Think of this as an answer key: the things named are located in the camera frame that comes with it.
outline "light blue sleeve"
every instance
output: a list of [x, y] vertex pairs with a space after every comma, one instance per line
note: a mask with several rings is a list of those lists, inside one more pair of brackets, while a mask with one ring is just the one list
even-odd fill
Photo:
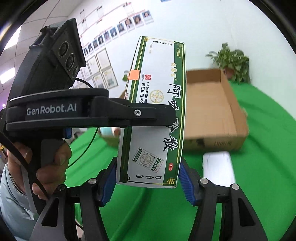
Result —
[[29, 210], [27, 196], [14, 184], [7, 164], [0, 184], [0, 215], [17, 241], [28, 241], [39, 217]]

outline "camera lens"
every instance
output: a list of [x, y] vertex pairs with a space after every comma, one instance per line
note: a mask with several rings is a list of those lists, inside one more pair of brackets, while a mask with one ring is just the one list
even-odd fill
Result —
[[75, 68], [73, 69], [73, 72], [72, 72], [72, 78], [74, 78], [77, 75], [77, 72], [78, 72], [78, 67], [75, 66]]
[[74, 54], [70, 54], [66, 60], [65, 68], [67, 71], [69, 71], [73, 67], [74, 60], [75, 60]]
[[69, 48], [69, 45], [67, 42], [63, 42], [62, 45], [59, 48], [59, 56], [62, 58], [65, 56]]

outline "red logo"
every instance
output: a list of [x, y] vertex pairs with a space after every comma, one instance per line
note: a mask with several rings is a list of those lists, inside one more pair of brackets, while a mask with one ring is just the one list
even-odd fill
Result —
[[168, 170], [171, 171], [173, 169], [173, 164], [170, 163], [170, 165], [168, 166]]
[[146, 74], [146, 75], [145, 75], [145, 79], [146, 79], [146, 80], [151, 80], [151, 75]]

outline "gripper handle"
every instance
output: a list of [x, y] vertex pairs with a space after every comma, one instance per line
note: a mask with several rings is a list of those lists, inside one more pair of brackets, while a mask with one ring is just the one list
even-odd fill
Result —
[[43, 208], [46, 205], [46, 201], [40, 199], [32, 191], [32, 185], [36, 180], [36, 172], [39, 168], [44, 167], [54, 162], [54, 156], [56, 151], [64, 144], [64, 140], [60, 139], [43, 139], [28, 141], [25, 143], [32, 149], [33, 156], [29, 163], [29, 168], [32, 170], [35, 176], [28, 175], [26, 169], [22, 166], [22, 177], [24, 181], [25, 191], [29, 202], [30, 210], [33, 213], [41, 214]]

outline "green and white box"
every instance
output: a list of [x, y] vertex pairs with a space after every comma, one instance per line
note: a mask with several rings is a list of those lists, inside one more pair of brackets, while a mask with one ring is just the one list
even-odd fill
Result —
[[186, 62], [182, 42], [140, 37], [126, 99], [132, 103], [169, 104], [176, 110], [172, 126], [121, 129], [117, 183], [151, 188], [175, 188], [182, 156], [186, 107]]

